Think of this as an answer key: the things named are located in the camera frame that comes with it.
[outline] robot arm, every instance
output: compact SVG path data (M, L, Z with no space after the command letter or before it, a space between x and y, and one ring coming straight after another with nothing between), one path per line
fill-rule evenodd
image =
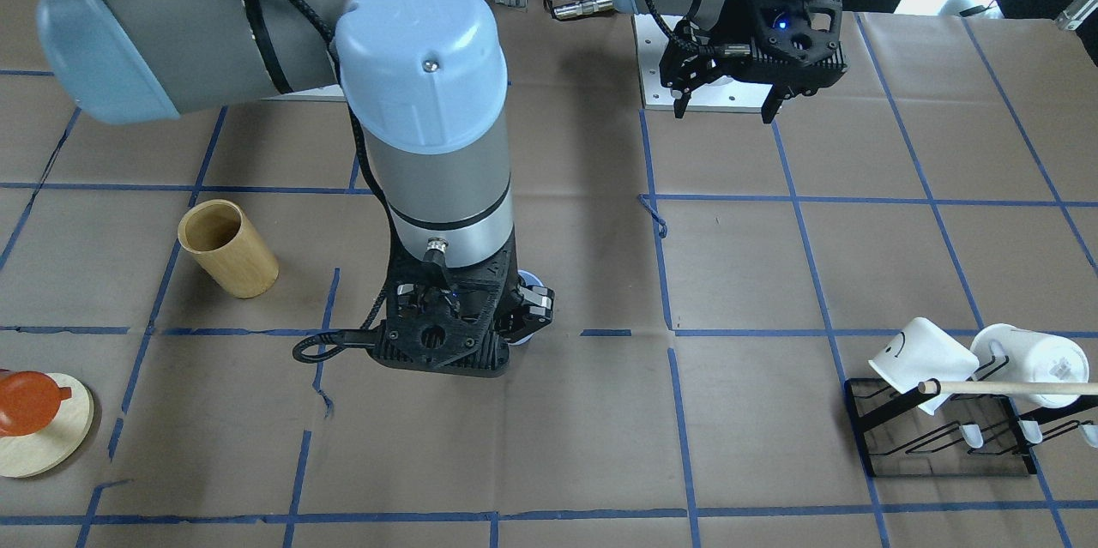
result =
M43 0L38 27L58 80L108 123L343 85L389 268L360 329L303 340L296 359L363 348L494 377L552 321L552 290L517 267L506 65L483 0Z
M660 79L682 118L691 93L720 77L772 86L764 123L794 96L813 96L847 70L839 43L842 0L614 0L618 11L653 13L669 44ZM682 13L674 29L660 13Z

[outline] bamboo cup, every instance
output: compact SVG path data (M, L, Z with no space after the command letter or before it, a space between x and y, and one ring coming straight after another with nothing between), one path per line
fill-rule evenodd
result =
M179 244L235 298L255 298L278 279L278 260L232 201L214 199L191 208L179 221Z

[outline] mug with smiley face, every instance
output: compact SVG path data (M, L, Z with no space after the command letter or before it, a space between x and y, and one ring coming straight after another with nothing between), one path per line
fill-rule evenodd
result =
M870 366L896 391L905 393L927 379L964 381L979 368L979 360L930 320L918 316L870 360ZM933 415L949 398L939 395L919 409Z

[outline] wooden dowel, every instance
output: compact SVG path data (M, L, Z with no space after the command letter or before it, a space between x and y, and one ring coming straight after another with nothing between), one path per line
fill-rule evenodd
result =
M1098 395L1098 383L1015 383L1009 381L938 381L919 383L928 394Z

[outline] orange lid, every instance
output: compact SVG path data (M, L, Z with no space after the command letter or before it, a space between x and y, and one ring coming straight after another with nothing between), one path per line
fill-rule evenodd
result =
M0 369L0 437L31 435L49 425L72 395L43 372Z

